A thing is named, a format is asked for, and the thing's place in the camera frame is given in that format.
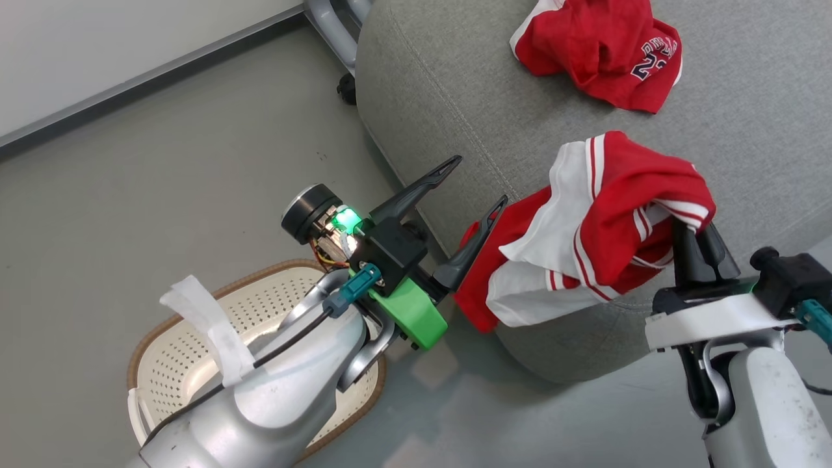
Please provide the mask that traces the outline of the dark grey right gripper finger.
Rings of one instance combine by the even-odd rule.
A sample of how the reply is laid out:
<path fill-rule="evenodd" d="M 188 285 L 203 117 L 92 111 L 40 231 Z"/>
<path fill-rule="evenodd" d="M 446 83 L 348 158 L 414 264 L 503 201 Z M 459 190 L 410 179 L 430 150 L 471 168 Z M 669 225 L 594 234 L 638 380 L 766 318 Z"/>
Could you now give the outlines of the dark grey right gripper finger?
<path fill-rule="evenodd" d="M 715 224 L 710 224 L 698 235 L 702 257 L 701 282 L 720 282 L 740 277 L 740 267 L 729 252 Z"/>
<path fill-rule="evenodd" d="M 697 232 L 686 223 L 675 220 L 672 239 L 675 284 L 678 287 L 716 281 L 712 264 L 716 245 L 714 226 L 707 226 L 704 231 Z"/>

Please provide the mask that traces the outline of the left gripper body, green band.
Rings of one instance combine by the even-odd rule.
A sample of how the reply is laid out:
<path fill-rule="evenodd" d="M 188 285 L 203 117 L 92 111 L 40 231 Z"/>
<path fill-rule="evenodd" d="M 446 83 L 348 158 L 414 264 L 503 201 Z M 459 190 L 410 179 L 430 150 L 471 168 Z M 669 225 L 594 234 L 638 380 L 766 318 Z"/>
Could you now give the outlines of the left gripper body, green band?
<path fill-rule="evenodd" d="M 369 216 L 362 217 L 343 204 L 329 187 L 315 184 L 304 189 L 288 205 L 281 225 L 297 242 L 310 246 L 316 261 L 325 270 L 353 270 L 350 256 L 357 246 L 356 226 L 366 218 Z M 426 242 L 410 230 L 404 220 L 401 224 Z M 372 287 L 354 304 L 366 309 L 376 306 L 382 317 L 390 318 L 414 346 L 429 349 L 445 334 L 448 325 L 429 298 L 434 288 L 419 264 L 389 296 L 381 296 Z"/>

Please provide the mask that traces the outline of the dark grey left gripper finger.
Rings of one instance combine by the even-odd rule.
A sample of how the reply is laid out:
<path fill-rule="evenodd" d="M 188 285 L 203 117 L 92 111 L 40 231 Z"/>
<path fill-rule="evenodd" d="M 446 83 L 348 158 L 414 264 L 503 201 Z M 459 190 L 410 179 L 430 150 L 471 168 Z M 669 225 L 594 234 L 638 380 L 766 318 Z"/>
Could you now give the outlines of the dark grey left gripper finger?
<path fill-rule="evenodd" d="M 500 216 L 508 206 L 508 196 L 503 195 L 480 219 L 473 236 L 458 249 L 448 261 L 437 266 L 430 276 L 434 292 L 429 294 L 433 304 L 439 304 L 451 293 L 457 293 L 464 279 L 490 237 Z"/>
<path fill-rule="evenodd" d="M 369 213 L 369 219 L 376 224 L 389 218 L 401 222 L 426 194 L 439 187 L 445 181 L 457 166 L 460 165 L 462 160 L 462 156 L 448 158 L 448 160 L 437 166 L 437 168 L 422 175 L 422 177 L 407 187 L 404 187 L 403 190 L 396 193 L 392 198 L 387 199 L 381 205 L 375 207 Z"/>

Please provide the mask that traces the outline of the right gripper body, white band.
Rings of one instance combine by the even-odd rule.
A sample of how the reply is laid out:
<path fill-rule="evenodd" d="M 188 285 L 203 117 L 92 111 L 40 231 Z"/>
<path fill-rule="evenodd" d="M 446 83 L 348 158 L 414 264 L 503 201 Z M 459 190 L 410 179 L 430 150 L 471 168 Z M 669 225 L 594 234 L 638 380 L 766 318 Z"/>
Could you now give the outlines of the right gripper body, white band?
<path fill-rule="evenodd" d="M 798 323 L 794 317 L 776 318 L 769 312 L 752 293 L 755 284 L 755 278 L 742 278 L 658 290 L 645 324 L 649 349 L 656 352 Z"/>

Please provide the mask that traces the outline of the red and white striped shorts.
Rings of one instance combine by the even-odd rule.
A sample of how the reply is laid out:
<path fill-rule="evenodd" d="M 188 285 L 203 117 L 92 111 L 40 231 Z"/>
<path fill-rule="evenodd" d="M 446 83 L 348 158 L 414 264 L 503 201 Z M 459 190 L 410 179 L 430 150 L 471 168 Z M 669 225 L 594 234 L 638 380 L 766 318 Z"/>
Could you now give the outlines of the red and white striped shorts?
<path fill-rule="evenodd" d="M 564 144 L 549 184 L 502 211 L 455 302 L 484 333 L 607 303 L 672 263 L 674 222 L 700 232 L 715 213 L 686 160 L 622 131 Z"/>

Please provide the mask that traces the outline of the red jersey with number print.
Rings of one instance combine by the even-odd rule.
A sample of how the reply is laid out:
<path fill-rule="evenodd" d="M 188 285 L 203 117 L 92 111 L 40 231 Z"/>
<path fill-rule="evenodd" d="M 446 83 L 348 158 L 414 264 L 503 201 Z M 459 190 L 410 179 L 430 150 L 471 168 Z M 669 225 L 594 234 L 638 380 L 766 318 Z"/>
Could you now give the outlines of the red jersey with number print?
<path fill-rule="evenodd" d="M 538 0 L 509 44 L 532 75 L 567 74 L 628 111 L 660 112 L 683 70 L 683 41 L 650 0 Z"/>

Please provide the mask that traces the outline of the white perforated basket, woven rim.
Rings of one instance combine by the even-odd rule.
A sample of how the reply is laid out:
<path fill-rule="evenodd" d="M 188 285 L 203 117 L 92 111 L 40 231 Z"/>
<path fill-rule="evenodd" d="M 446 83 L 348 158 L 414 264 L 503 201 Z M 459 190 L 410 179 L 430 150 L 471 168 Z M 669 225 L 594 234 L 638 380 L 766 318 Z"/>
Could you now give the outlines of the white perforated basket, woven rim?
<path fill-rule="evenodd" d="M 323 267 L 309 259 L 284 261 L 220 288 L 214 298 L 244 343 L 252 344 L 276 331 L 323 273 Z M 127 410 L 138 443 L 217 374 L 202 335 L 180 316 L 149 332 L 134 350 L 127 371 Z M 335 414 L 307 445 L 303 458 L 365 417 L 380 399 L 386 377 L 387 361 L 381 357 L 356 384 L 336 392 Z"/>

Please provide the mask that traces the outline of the grey fabric sofa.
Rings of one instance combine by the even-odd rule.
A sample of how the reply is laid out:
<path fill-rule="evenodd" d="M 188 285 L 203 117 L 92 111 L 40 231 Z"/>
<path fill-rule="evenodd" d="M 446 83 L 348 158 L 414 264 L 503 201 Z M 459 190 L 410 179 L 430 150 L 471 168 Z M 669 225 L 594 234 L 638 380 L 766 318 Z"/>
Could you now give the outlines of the grey fabric sofa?
<path fill-rule="evenodd" d="M 745 274 L 761 246 L 792 255 L 832 238 L 832 0 L 650 0 L 683 46 L 657 114 L 532 75 L 510 38 L 537 2 L 375 0 L 363 22 L 357 109 L 398 177 L 463 156 L 422 208 L 447 252 L 501 196 L 546 187 L 562 145 L 607 131 L 695 166 Z M 647 355 L 645 318 L 673 265 L 607 303 L 488 333 L 548 382 L 596 379 Z"/>

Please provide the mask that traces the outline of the grey metal chair base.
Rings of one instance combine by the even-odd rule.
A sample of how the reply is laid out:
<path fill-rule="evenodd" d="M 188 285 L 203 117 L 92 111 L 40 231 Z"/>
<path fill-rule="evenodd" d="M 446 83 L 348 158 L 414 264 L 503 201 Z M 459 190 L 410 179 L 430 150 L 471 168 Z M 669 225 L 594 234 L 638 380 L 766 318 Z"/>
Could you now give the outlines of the grey metal chair base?
<path fill-rule="evenodd" d="M 358 39 L 374 0 L 302 0 L 304 15 L 352 76 Z"/>

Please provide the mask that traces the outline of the white tape strip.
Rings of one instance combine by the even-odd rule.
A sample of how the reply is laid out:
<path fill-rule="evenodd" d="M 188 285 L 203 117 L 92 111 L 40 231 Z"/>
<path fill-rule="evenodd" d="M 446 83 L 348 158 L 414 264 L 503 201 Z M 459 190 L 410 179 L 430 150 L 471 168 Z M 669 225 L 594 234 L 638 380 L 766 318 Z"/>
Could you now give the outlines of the white tape strip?
<path fill-rule="evenodd" d="M 220 303 L 195 276 L 187 276 L 172 285 L 159 302 L 203 335 L 225 388 L 242 382 L 254 370 L 254 355 L 235 331 Z"/>

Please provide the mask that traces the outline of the grey wall baseboard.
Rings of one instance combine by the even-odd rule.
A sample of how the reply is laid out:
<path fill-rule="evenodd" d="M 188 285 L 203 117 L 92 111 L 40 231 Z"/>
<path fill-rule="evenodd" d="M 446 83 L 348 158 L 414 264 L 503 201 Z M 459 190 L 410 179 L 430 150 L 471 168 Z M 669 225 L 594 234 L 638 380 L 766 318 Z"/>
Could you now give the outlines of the grey wall baseboard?
<path fill-rule="evenodd" d="M 302 0 L 0 0 L 0 162 L 264 44 Z"/>

